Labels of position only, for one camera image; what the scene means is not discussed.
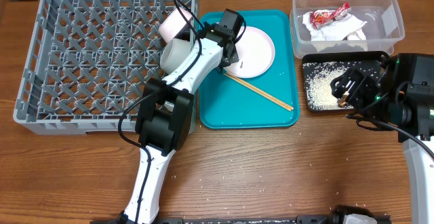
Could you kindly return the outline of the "brown food scrap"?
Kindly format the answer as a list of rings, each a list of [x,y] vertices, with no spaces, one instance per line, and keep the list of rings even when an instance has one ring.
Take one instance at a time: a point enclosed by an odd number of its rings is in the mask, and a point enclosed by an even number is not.
[[[340,108],[343,108],[343,107],[346,107],[347,105],[348,105],[348,102],[347,102],[347,95],[344,94],[344,95],[342,96],[342,98],[339,98],[339,99],[338,99],[338,106],[339,106]]]

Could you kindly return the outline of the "large white round plate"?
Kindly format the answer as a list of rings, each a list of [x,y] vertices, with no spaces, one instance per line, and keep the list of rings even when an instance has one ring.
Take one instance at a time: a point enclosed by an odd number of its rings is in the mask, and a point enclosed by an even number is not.
[[[272,39],[262,30],[248,26],[235,44],[238,62],[225,67],[225,71],[240,78],[253,78],[265,73],[275,58]]]

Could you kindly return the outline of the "white rice pile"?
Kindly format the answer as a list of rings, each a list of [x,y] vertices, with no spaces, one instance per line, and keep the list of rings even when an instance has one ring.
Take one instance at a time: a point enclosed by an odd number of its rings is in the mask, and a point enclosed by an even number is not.
[[[307,102],[313,111],[340,109],[338,99],[332,95],[330,83],[341,76],[347,67],[334,62],[311,62],[303,64]]]

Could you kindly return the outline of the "grey small bowl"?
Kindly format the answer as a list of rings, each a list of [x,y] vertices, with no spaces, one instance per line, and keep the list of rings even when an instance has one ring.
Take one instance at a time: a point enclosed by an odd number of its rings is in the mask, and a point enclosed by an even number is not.
[[[164,48],[160,58],[160,68],[170,74],[175,71],[190,54],[191,44],[182,39],[172,39]]]

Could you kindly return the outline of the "white shallow bowl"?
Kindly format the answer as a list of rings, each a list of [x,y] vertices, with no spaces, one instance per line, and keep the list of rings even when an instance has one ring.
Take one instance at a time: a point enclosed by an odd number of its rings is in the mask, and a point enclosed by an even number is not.
[[[193,16],[187,10],[175,9],[158,28],[159,34],[166,43],[169,43],[185,28],[187,24],[185,19],[191,20],[192,18]]]

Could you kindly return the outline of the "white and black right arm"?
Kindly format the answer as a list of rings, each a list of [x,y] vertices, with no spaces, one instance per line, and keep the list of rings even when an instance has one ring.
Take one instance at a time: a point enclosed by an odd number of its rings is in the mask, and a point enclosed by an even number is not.
[[[403,53],[381,58],[374,79],[350,68],[332,80],[332,95],[354,108],[363,128],[396,131],[410,177],[413,223],[433,222],[433,56]]]

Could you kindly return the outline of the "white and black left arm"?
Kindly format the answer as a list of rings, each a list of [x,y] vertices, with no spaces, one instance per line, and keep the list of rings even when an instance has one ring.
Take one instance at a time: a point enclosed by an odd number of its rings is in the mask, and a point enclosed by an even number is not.
[[[226,9],[219,22],[205,24],[195,33],[194,44],[185,51],[176,50],[171,40],[161,57],[171,71],[161,80],[150,79],[142,98],[123,112],[125,118],[132,109],[138,109],[135,146],[140,150],[140,164],[122,223],[152,223],[156,219],[170,160],[189,135],[195,93],[213,69],[239,60],[235,44],[244,30],[243,16]]]

